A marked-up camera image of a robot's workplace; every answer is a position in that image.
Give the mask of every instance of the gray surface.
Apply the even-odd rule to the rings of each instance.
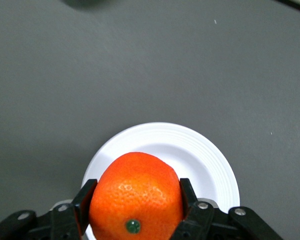
[[[272,0],[0,0],[0,221],[72,198],[136,124],[192,128],[300,240],[300,12]]]

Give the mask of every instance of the black object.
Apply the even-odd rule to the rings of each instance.
[[[298,3],[297,1],[291,1],[291,0],[275,0],[275,1],[280,2],[280,3],[285,4],[293,9],[300,11],[300,3]]]
[[[71,203],[40,217],[30,210],[11,214],[0,222],[0,240],[81,240],[96,186],[96,179],[88,180]],[[185,218],[170,240],[283,240],[250,208],[233,207],[226,214],[198,201],[188,178],[180,179],[180,188]]]
[[[0,222],[0,240],[80,240],[89,224],[89,207],[97,186],[89,179],[71,203],[54,207],[37,217],[34,211],[18,211]]]

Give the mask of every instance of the white plate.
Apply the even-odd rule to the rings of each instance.
[[[225,213],[240,205],[235,175],[219,149],[198,132],[167,122],[136,125],[113,136],[92,158],[82,185],[88,179],[100,179],[115,159],[129,152],[158,157],[170,165],[179,178],[190,179],[197,198],[214,200]],[[95,240],[90,226],[86,235]]]

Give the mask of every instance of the bolt head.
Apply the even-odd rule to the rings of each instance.
[[[58,207],[59,212],[62,212],[62,211],[67,210],[67,209],[68,209],[67,205],[61,205],[60,207]]]
[[[242,208],[237,208],[237,209],[235,209],[235,210],[234,210],[234,213],[237,214],[237,215],[239,215],[239,216],[244,216],[244,215],[246,215],[246,211],[245,211],[244,209],[242,209]]]
[[[207,209],[208,208],[208,204],[206,204],[205,202],[199,202],[197,204],[198,208],[200,209]]]
[[[17,219],[23,220],[23,219],[26,219],[27,217],[29,217],[29,215],[30,215],[30,213],[24,212],[24,213],[20,214]]]

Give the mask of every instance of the mandarin orange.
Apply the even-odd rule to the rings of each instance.
[[[182,219],[176,172],[143,152],[126,153],[105,170],[89,210],[97,240],[168,240]]]

